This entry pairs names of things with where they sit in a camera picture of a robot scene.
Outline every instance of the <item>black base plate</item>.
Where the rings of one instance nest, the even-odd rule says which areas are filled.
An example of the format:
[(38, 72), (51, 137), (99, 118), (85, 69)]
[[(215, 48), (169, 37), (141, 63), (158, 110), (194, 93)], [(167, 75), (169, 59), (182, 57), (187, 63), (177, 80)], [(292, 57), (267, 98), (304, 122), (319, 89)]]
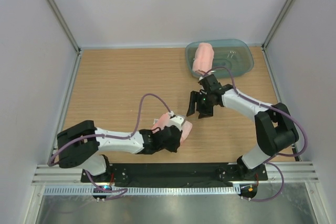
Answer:
[[(237, 165), (230, 163), (111, 164), (110, 167), (117, 187), (227, 187), (232, 186), (230, 182), (255, 180), (254, 176), (243, 179), (238, 173)], [(258, 169), (257, 174), (259, 181), (268, 180), (264, 165)], [(96, 183), (109, 183), (111, 177), (92, 178)], [(81, 182), (90, 182), (83, 173)]]

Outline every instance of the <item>aluminum frame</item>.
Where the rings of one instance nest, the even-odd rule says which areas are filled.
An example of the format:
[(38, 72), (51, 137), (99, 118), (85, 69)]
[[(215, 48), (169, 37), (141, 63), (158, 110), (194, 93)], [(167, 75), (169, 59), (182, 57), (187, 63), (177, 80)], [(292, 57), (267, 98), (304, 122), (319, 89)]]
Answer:
[[(55, 1), (54, 0), (46, 0), (46, 1), (48, 2), (51, 10), (54, 12), (56, 19), (59, 21), (60, 25), (62, 26), (68, 39), (73, 45), (75, 51), (78, 53), (77, 59), (74, 64), (74, 68), (72, 70), (72, 75), (69, 80), (67, 93), (64, 98), (60, 118), (59, 118), (56, 130), (55, 130), (56, 132), (55, 132), (54, 140), (56, 140), (56, 133), (59, 132), (64, 125), (65, 116), (67, 113), (72, 89), (74, 87), (76, 75), (77, 75), (80, 60), (81, 60), (81, 52), (80, 52), (80, 48), (75, 38), (73, 37)], [(281, 100), (281, 95), (277, 88), (276, 79), (274, 78), (272, 74), (271, 66), (268, 62), (267, 46), (269, 45), (275, 32), (277, 31), (278, 27), (281, 25), (283, 19), (285, 18), (287, 12), (289, 11), (290, 7), (293, 5), (294, 2), (295, 0), (286, 0), (282, 10), (280, 11), (272, 28), (270, 29), (265, 42), (261, 46), (263, 49), (265, 63), (268, 68), (268, 72), (269, 72), (272, 85), (274, 87), (275, 94), (276, 94), (278, 101)], [(306, 187), (309, 192), (309, 196), (313, 204), (313, 208), (317, 216), (318, 222), (319, 223), (329, 223), (328, 215), (325, 212), (323, 201), (319, 193), (320, 185), (319, 185), (318, 177), (316, 175), (316, 172), (313, 168), (312, 163), (311, 162), (279, 162), (275, 164), (277, 164), (279, 168), (282, 170), (282, 172), (284, 173), (285, 183), (299, 183), (299, 182), (306, 183)], [(269, 175), (269, 180), (265, 182), (260, 182), (260, 183), (280, 183), (281, 182), (281, 178), (278, 175), (277, 170), (273, 166), (266, 165), (266, 170)], [(80, 183), (81, 173), (82, 173), (82, 169), (80, 168), (61, 169), (57, 166), (48, 167), (47, 165), (38, 165), (36, 172), (34, 174), (32, 185), (31, 185), (32, 186), (31, 187), (31, 190), (32, 190), (31, 201), (30, 201), (29, 208), (27, 210), (24, 223), (31, 224), (31, 223), (36, 222), (38, 211), (39, 211), (40, 204), (42, 201), (42, 195), (43, 195), (43, 192), (46, 186), (52, 186), (52, 185), (69, 185), (73, 187), (80, 187), (81, 185), (85, 186), (87, 184)]]
[(61, 25), (63, 31), (67, 35), (67, 37), (68, 37), (69, 41), (71, 42), (72, 46), (74, 47), (74, 50), (77, 53), (79, 53), (80, 48), (79, 48), (74, 36), (72, 35), (72, 32), (70, 31), (66, 21), (64, 20), (62, 13), (58, 9), (56, 2), (54, 0), (46, 0), (46, 1), (47, 1), (48, 5), (50, 6), (50, 9), (52, 10), (52, 12), (55, 14), (55, 17), (56, 17), (57, 21)]

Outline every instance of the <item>pink foam block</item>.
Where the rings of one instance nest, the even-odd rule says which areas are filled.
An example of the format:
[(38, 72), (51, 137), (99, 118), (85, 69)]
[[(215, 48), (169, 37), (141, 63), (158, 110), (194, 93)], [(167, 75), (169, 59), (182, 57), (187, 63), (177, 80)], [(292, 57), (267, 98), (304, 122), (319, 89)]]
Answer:
[[(165, 126), (167, 126), (169, 122), (170, 116), (168, 113), (163, 114), (160, 119), (153, 125), (152, 130), (159, 127), (160, 129), (164, 129)], [(180, 143), (183, 143), (186, 138), (189, 136), (189, 133), (193, 127), (193, 124), (191, 122), (188, 122), (187, 120), (184, 122), (182, 126), (182, 135), (180, 139)]]
[(195, 53), (195, 60), (193, 63), (193, 71), (204, 74), (212, 67), (214, 59), (214, 49), (209, 43), (200, 43)]

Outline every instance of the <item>metal floor plate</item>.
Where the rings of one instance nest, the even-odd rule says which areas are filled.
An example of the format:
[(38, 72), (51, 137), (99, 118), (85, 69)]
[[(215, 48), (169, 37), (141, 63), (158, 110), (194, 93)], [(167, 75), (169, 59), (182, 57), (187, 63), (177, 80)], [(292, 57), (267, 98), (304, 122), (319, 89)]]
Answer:
[[(270, 197), (279, 187), (261, 184), (257, 198)], [(292, 183), (266, 203), (237, 195), (127, 196), (106, 202), (95, 202), (92, 196), (44, 196), (36, 223), (317, 224), (317, 220), (305, 184)]]

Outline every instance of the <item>gray wall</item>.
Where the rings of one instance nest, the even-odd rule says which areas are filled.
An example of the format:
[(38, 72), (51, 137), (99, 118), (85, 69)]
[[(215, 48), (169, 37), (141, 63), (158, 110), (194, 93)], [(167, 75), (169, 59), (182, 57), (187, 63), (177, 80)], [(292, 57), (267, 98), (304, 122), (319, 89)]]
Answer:
[(332, 223), (336, 211), (336, 0), (296, 0), (269, 48), (281, 96), (308, 132)]
[(19, 223), (76, 54), (45, 0), (0, 0), (0, 10), (0, 222)]
[(55, 0), (82, 47), (264, 42), (285, 0)]

